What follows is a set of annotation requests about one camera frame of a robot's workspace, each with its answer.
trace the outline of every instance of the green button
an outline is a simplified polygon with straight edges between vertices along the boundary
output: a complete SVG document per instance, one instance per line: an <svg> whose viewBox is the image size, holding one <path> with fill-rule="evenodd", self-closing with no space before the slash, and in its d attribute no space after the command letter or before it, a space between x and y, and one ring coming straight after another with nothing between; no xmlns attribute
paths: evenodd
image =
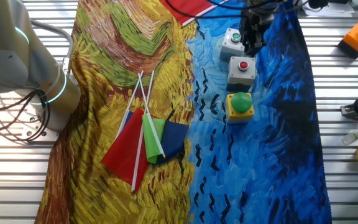
<svg viewBox="0 0 358 224"><path fill-rule="evenodd" d="M252 98L247 93L236 93L231 98L231 106L240 113L246 112L252 106Z"/></svg>
<svg viewBox="0 0 358 224"><path fill-rule="evenodd" d="M234 39L240 39L240 37L241 37L240 34L233 34L232 36Z"/></svg>

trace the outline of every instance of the table surface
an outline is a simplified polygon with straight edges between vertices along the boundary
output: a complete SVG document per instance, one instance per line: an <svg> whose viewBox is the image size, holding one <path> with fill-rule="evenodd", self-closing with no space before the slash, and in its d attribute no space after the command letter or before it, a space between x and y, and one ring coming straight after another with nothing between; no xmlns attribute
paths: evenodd
<svg viewBox="0 0 358 224"><path fill-rule="evenodd" d="M30 17L61 27L71 33L77 0L23 0ZM358 59L352 61L336 49L337 43L358 22L358 10L352 18L318 18L300 15L300 24L310 53L323 143L324 168L331 201L333 223L358 224L358 164L353 156L358 141L350 146L340 138L358 128L358 121L341 116L339 107L358 98ZM58 35L35 28L58 62L68 49L68 42ZM13 101L2 95L5 103ZM12 119L0 113L7 123ZM16 123L12 132L26 133L24 123ZM0 223L33 223L44 191L49 152L57 135L48 132L31 145L19 145L0 136Z"/></svg>

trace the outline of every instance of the flag stick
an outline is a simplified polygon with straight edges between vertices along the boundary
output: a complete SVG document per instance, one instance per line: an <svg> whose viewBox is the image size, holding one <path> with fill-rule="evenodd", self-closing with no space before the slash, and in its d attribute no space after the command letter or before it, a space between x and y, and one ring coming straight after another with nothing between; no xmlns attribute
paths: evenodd
<svg viewBox="0 0 358 224"><path fill-rule="evenodd" d="M152 79L151 79L150 85L149 85L149 91L147 92L147 98L144 99L146 103L149 103L150 92L151 92L152 83L153 83L153 77L154 77L154 70L153 70ZM132 193L135 192L135 187L136 187L137 170L139 168L139 158L140 158L140 150L142 149L142 141L143 141L143 124L142 124L142 126L140 128L139 142L137 143L135 169L134 169L134 175L132 177L132 185L131 185L131 192Z"/></svg>
<svg viewBox="0 0 358 224"><path fill-rule="evenodd" d="M132 104L132 102L134 101L135 93L136 93L136 91L137 91L137 87L139 86L139 83L140 83L140 80L138 80L137 83L136 83L135 90L134 90L134 92L132 93L131 100L129 101L128 107L127 107L127 109L125 110L125 114L124 114L124 117L122 118L121 124L119 125L118 132L117 132L117 135L116 135L115 140L118 138L118 135L119 135L119 134L121 133L121 131L124 129L125 121L127 120L127 117L128 117L128 114L129 114L129 108L131 107L131 104Z"/></svg>
<svg viewBox="0 0 358 224"><path fill-rule="evenodd" d="M140 81L140 89L142 90L142 94L143 94L143 98L146 99L146 96L144 95L144 90L143 90L143 84L142 84L142 81ZM149 106L147 106L147 104L145 104L145 111L147 111L148 113L146 113L147 115L147 119L151 125L151 128L152 128L152 132L153 132L153 136L154 136L154 139L155 141L157 142L157 146L158 146L158 149L160 151L160 153L162 154L163 158L165 159L165 153L164 151L162 150L162 146L161 146L161 142L160 142L160 139L158 138L158 135L157 135L157 132L155 130L155 127L154 127L154 124L153 124L153 120L152 120L152 117L150 115L150 110L149 110Z"/></svg>

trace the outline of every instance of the yellow fabric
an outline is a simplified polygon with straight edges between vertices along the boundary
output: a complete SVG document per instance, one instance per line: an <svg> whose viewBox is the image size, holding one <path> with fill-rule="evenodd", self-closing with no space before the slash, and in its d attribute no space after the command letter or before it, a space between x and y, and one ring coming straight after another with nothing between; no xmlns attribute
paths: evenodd
<svg viewBox="0 0 358 224"><path fill-rule="evenodd" d="M195 23L182 28L158 0L79 1L72 69L81 101L51 151L36 223L187 222L194 173L188 139L185 158L149 165L135 194L100 161L141 70L145 88L155 70L150 112L166 119L175 110L171 121L190 124L193 66L185 41L195 33ZM132 105L144 107L141 94Z"/></svg>

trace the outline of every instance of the green flag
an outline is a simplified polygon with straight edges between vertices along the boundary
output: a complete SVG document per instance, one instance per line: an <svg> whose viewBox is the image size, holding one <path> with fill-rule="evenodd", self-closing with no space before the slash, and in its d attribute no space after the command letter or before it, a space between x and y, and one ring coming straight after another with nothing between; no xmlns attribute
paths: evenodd
<svg viewBox="0 0 358 224"><path fill-rule="evenodd" d="M165 120L151 118L149 113L144 114L142 116L142 120L147 161L149 163L156 164L157 157L158 155L161 155L162 152L161 139L164 131Z"/></svg>

